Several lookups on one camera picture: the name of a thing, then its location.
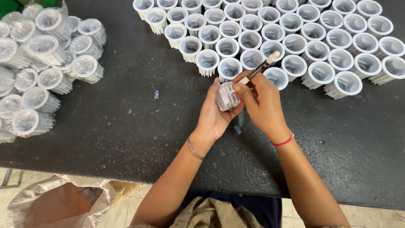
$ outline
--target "black work table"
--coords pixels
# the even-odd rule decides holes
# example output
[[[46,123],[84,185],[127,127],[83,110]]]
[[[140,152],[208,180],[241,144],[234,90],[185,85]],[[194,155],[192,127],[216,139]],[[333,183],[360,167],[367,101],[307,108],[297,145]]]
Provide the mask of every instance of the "black work table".
[[[379,2],[392,36],[405,41],[405,6]],[[214,77],[202,77],[164,35],[153,34],[132,0],[67,5],[70,15],[107,28],[104,78],[75,81],[70,94],[58,96],[54,129],[1,144],[0,166],[152,184],[196,126]],[[405,80],[377,86],[364,79],[360,94],[333,100],[297,79],[280,92],[288,126],[339,203],[405,209],[404,90]],[[275,149],[246,111],[211,148],[191,186],[289,197]]]

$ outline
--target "silver bangle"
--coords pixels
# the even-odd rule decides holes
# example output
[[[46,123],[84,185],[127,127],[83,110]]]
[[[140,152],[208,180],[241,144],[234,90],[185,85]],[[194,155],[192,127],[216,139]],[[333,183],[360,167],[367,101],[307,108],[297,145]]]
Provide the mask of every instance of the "silver bangle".
[[[201,157],[201,156],[197,153],[196,150],[194,150],[193,146],[191,145],[190,141],[188,140],[188,137],[187,137],[187,142],[188,142],[188,145],[190,146],[191,150],[197,155],[197,157],[198,157],[199,159],[201,159],[201,160],[204,160],[204,158]]]

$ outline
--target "person's left hand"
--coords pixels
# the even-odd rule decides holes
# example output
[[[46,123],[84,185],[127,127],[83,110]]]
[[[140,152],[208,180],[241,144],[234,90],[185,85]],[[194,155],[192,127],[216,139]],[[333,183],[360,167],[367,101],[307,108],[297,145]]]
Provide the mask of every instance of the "person's left hand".
[[[220,79],[216,78],[210,86],[207,97],[201,108],[200,118],[198,120],[196,130],[204,132],[206,137],[211,137],[211,140],[216,141],[225,132],[230,121],[237,116],[245,106],[245,102],[241,103],[234,109],[221,112],[215,101],[215,96],[220,88]]]

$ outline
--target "hand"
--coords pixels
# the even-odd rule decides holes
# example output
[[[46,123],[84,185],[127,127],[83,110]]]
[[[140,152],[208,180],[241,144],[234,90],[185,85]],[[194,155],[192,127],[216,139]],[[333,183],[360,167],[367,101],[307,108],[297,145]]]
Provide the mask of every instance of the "hand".
[[[212,143],[222,136],[230,121],[237,116],[245,106],[245,103],[242,101],[236,108],[228,112],[221,112],[215,101],[215,96],[220,87],[219,82],[220,79],[216,78],[209,88],[195,130],[203,132],[205,137],[211,140]]]
[[[237,84],[249,73],[250,71],[244,71],[232,80],[235,83],[232,88],[236,91],[236,96],[245,101],[247,112],[253,123],[273,143],[279,144],[287,141],[292,132],[288,129],[284,119],[278,88],[262,73],[254,76],[247,85]]]

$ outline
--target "small plastic piece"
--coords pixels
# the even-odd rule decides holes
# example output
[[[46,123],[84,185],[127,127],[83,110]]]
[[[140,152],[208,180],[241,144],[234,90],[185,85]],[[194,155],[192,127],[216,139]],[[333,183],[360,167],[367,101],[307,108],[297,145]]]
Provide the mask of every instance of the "small plastic piece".
[[[344,49],[333,49],[328,54],[328,63],[335,69],[335,72],[348,71],[353,67],[353,56]]]
[[[297,14],[303,19],[304,23],[316,22],[321,16],[319,9],[311,4],[304,4],[298,7]]]
[[[279,24],[267,24],[262,28],[263,41],[281,42],[285,36],[286,32]]]
[[[280,14],[293,13],[297,11],[299,4],[297,0],[276,0],[276,9]]]
[[[241,64],[243,71],[254,70],[260,64],[262,64],[266,58],[257,49],[246,50],[241,54]]]
[[[405,60],[400,57],[387,56],[382,62],[382,71],[369,77],[372,83],[382,85],[394,79],[405,78]]]
[[[220,82],[226,83],[232,81],[243,70],[242,64],[235,58],[224,58],[218,64],[218,74]]]
[[[280,12],[270,6],[265,6],[257,12],[257,16],[259,17],[259,20],[263,22],[263,25],[267,24],[274,24],[277,23],[280,20],[281,14]]]
[[[301,77],[301,84],[311,89],[331,83],[335,79],[335,70],[327,62],[313,62],[308,71]]]
[[[169,24],[164,29],[164,36],[169,41],[170,47],[178,49],[179,42],[187,35],[187,28],[182,23]]]
[[[69,39],[73,31],[67,16],[55,9],[41,11],[35,19],[35,24],[42,32],[54,36],[59,41]]]
[[[332,0],[308,0],[308,4],[316,6],[320,12],[324,8],[328,7],[332,3]]]
[[[6,14],[1,20],[3,22],[11,23],[12,21],[16,21],[21,18],[21,13],[18,11],[14,11],[11,13]]]
[[[242,7],[246,10],[246,14],[255,14],[263,7],[261,0],[242,0]]]
[[[17,42],[25,42],[31,38],[43,35],[43,33],[36,28],[33,21],[30,20],[17,20],[10,24],[11,31],[10,37]]]
[[[246,50],[259,49],[262,45],[262,37],[257,32],[246,30],[239,36],[238,43],[241,47],[239,49],[239,53],[241,54]]]
[[[73,75],[90,84],[96,83],[103,78],[104,68],[93,56],[78,56],[72,63]]]
[[[188,11],[188,14],[201,13],[203,0],[182,0],[181,7]]]
[[[14,142],[16,135],[7,130],[4,120],[0,119],[0,144],[3,142]]]
[[[34,22],[38,14],[43,10],[44,7],[40,4],[28,4],[23,10],[22,17]]]
[[[10,70],[0,67],[0,92],[8,90],[13,82],[14,74]]]
[[[10,34],[10,25],[7,22],[0,22],[0,39],[7,38]]]
[[[307,40],[298,34],[290,34],[285,36],[283,44],[286,47],[287,55],[300,55],[308,48]]]
[[[204,77],[211,77],[215,74],[215,68],[217,68],[219,62],[220,56],[211,49],[202,50],[196,55],[198,70]]]
[[[288,35],[298,32],[304,25],[304,20],[296,13],[285,13],[280,17],[279,23]]]
[[[219,27],[222,22],[225,21],[224,11],[218,8],[208,9],[204,13],[204,19],[208,25],[214,25]]]
[[[204,19],[204,15],[199,13],[193,13],[188,15],[184,21],[184,25],[188,30],[190,36],[198,37],[198,32],[206,26],[207,21]]]
[[[10,38],[0,39],[0,65],[15,69],[24,69],[32,63],[20,46]]]
[[[16,136],[28,138],[49,132],[55,126],[55,122],[50,114],[25,108],[15,113],[10,130]]]
[[[380,60],[387,57],[401,57],[405,54],[405,44],[395,37],[382,37],[378,41],[378,50],[373,53]]]
[[[159,7],[152,8],[146,11],[145,21],[151,26],[153,33],[160,35],[164,32],[164,29],[167,26],[166,11]]]
[[[322,41],[310,41],[308,48],[301,55],[301,57],[307,62],[307,65],[311,65],[313,62],[325,61],[328,59],[329,47]]]
[[[328,32],[331,29],[341,28],[343,26],[343,16],[336,11],[326,10],[321,13],[318,23]]]
[[[305,23],[301,28],[301,36],[303,36],[308,42],[321,41],[326,37],[326,30],[318,23]]]
[[[194,36],[188,36],[179,42],[180,53],[183,54],[185,62],[196,62],[196,55],[201,51],[203,44]]]
[[[362,0],[357,2],[356,13],[367,20],[370,17],[379,16],[382,13],[382,6],[373,0]]]
[[[97,19],[86,19],[79,23],[77,31],[82,35],[91,36],[93,42],[102,47],[107,42],[107,33],[104,25]]]
[[[356,11],[356,3],[353,0],[334,0],[330,9],[345,16]]]
[[[280,52],[280,56],[277,59],[275,59],[272,64],[270,64],[270,67],[272,67],[278,61],[284,58],[286,54],[286,47],[284,46],[284,44],[277,41],[265,41],[260,47],[260,51],[264,55],[264,59],[267,59],[269,55],[275,51]]]
[[[158,7],[166,10],[168,12],[169,10],[175,8],[178,4],[178,0],[157,0],[156,4]]]
[[[206,25],[198,32],[198,38],[204,49],[215,50],[215,44],[221,39],[220,30],[214,25]]]
[[[235,108],[241,102],[241,100],[231,92],[232,85],[232,82],[223,83],[220,85],[220,88],[215,96],[215,100],[217,101],[221,112]]]
[[[12,94],[0,100],[0,118],[11,119],[15,112],[23,109],[20,95]]]
[[[25,43],[25,51],[47,65],[61,65],[67,56],[59,41],[49,35],[34,37]]]
[[[204,6],[205,11],[214,8],[221,9],[222,0],[202,0],[202,5]]]
[[[371,17],[367,20],[367,33],[372,34],[377,39],[390,34],[394,30],[392,22],[383,16]]]
[[[270,67],[263,74],[279,90],[283,90],[288,85],[287,73],[278,67]]]
[[[224,38],[237,40],[241,33],[242,28],[238,22],[224,21],[220,24],[220,34]]]
[[[307,72],[307,63],[297,55],[285,56],[281,62],[281,68],[287,73],[289,82]]]
[[[173,24],[173,23],[182,23],[184,24],[185,20],[188,17],[188,11],[182,7],[175,7],[172,8],[167,12],[167,20]]]
[[[224,8],[224,14],[227,20],[238,22],[246,14],[246,10],[240,4],[229,3]]]
[[[353,36],[352,45],[347,49],[353,56],[360,53],[374,53],[378,50],[378,40],[369,33],[357,33]]]
[[[37,79],[38,73],[34,69],[26,68],[16,75],[14,86],[19,91],[24,92],[36,86]]]
[[[346,96],[353,96],[360,93],[363,88],[361,79],[353,72],[342,71],[336,74],[333,82],[324,87],[326,95],[333,99],[340,99]]]
[[[243,31],[251,30],[259,32],[262,29],[263,22],[259,20],[259,17],[254,14],[246,14],[239,21]]]
[[[215,50],[220,56],[220,60],[224,58],[234,58],[239,53],[239,43],[235,39],[222,38],[220,39]]]
[[[78,56],[91,55],[96,60],[99,60],[103,53],[103,49],[95,45],[93,39],[86,35],[74,38],[70,43],[69,50]]]
[[[372,54],[361,53],[354,58],[351,72],[355,73],[360,79],[371,77],[381,72],[381,61]]]
[[[335,48],[346,49],[352,45],[353,39],[348,31],[336,28],[326,34],[324,42],[331,50]]]
[[[150,10],[155,6],[154,0],[134,0],[132,3],[134,9],[138,12],[141,20],[145,20],[146,11]]]

